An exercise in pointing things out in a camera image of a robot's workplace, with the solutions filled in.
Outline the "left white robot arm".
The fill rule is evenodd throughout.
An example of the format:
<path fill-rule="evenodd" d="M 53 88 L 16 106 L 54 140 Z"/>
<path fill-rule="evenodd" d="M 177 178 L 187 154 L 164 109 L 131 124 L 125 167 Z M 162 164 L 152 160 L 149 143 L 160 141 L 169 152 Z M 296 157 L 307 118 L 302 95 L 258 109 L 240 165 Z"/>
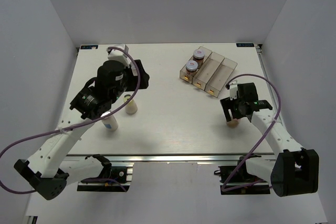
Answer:
<path fill-rule="evenodd" d="M 27 160 L 19 159 L 15 170 L 46 200 L 54 199 L 75 182 L 110 180 L 111 162 L 101 154 L 87 156 L 76 165 L 67 165 L 64 159 L 124 92 L 148 88 L 149 78 L 139 59 L 128 66 L 116 60 L 105 61 L 96 77 L 89 79 L 71 101 L 58 132 Z"/>

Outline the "silver lid white bottle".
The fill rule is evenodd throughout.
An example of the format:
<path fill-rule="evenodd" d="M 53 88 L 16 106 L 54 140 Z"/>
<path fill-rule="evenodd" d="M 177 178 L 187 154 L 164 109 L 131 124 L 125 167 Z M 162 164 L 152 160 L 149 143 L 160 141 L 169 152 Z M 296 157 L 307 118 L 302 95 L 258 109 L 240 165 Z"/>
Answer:
<path fill-rule="evenodd" d="M 101 122 L 107 130 L 114 132 L 118 129 L 118 123 L 114 115 L 108 116 L 110 113 L 111 113 L 110 111 L 103 113 L 101 116 L 102 118 Z"/>

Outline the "dark brown sauce jar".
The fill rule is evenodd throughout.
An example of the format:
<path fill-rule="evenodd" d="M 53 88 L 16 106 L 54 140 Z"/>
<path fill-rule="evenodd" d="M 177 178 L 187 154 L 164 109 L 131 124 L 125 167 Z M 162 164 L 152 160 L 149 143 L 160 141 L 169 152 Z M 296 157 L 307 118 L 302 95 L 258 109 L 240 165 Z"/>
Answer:
<path fill-rule="evenodd" d="M 197 62 L 198 68 L 200 68 L 204 62 L 205 52 L 203 49 L 198 48 L 193 52 L 193 60 Z"/>

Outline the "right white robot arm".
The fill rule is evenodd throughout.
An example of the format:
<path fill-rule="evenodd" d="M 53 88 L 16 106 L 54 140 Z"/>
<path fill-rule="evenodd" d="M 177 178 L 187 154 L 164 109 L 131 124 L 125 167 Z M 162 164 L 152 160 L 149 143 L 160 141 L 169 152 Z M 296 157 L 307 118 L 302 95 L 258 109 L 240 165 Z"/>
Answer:
<path fill-rule="evenodd" d="M 271 147 L 275 161 L 255 155 L 251 150 L 224 181 L 237 174 L 247 182 L 257 177 L 267 182 L 277 196 L 286 197 L 315 193 L 318 190 L 319 156 L 299 144 L 277 121 L 272 106 L 258 97 L 254 83 L 227 84 L 229 97 L 220 101 L 227 122 L 247 118 Z"/>

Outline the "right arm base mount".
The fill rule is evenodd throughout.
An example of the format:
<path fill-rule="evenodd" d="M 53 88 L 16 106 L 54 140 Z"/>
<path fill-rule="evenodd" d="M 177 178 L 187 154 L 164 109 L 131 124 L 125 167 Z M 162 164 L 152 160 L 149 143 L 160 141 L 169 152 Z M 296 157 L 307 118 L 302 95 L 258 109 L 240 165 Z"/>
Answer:
<path fill-rule="evenodd" d="M 271 186 L 267 182 L 256 183 L 256 181 L 259 181 L 258 177 L 242 171 L 238 171 L 230 179 L 225 189 L 241 187 L 222 191 L 222 185 L 232 173 L 237 163 L 238 161 L 225 161 L 217 164 L 213 175 L 219 179 L 219 191 L 221 195 L 269 195 L 271 193 Z"/>

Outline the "yellow lid spice bottle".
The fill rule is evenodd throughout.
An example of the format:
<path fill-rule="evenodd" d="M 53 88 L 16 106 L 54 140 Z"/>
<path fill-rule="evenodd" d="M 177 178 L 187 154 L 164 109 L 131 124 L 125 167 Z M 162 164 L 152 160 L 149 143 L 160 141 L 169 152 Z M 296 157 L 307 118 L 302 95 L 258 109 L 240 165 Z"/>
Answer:
<path fill-rule="evenodd" d="M 131 95 L 130 94 L 126 94 L 123 98 L 124 103 L 126 103 L 125 108 L 125 112 L 128 115 L 133 115 L 137 112 L 138 110 L 138 106 L 136 104 L 136 102 L 131 99 Z"/>

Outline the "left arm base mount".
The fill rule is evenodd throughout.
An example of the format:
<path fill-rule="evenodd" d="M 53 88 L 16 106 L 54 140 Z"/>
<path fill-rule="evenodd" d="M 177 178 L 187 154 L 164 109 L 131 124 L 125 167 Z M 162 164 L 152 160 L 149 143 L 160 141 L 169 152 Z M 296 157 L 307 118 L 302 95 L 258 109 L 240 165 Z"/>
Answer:
<path fill-rule="evenodd" d="M 100 154 L 95 154 L 92 157 L 100 162 L 103 169 L 98 177 L 80 181 L 77 185 L 77 191 L 126 193 L 129 190 L 131 182 L 130 167 L 115 166 Z"/>

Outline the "pink lid spice bottle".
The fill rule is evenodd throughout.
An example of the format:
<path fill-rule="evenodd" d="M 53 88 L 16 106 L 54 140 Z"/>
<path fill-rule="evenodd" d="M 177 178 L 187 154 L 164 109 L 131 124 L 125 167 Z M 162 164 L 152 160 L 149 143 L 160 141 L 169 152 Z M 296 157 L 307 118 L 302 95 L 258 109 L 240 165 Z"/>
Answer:
<path fill-rule="evenodd" d="M 226 122 L 226 125 L 231 128 L 235 128 L 239 125 L 240 120 L 231 120 L 229 122 Z"/>

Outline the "orange label sauce jar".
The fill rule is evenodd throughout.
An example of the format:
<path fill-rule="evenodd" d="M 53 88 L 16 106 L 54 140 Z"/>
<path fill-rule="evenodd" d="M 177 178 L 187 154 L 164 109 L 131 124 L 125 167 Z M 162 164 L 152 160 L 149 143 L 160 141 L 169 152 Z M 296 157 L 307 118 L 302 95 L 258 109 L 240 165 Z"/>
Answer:
<path fill-rule="evenodd" d="M 190 79 L 191 77 L 194 77 L 198 71 L 198 66 L 197 66 L 197 62 L 194 61 L 194 60 L 189 60 L 187 63 L 186 63 L 186 66 L 185 66 L 185 69 L 186 69 L 186 78 L 187 79 Z"/>

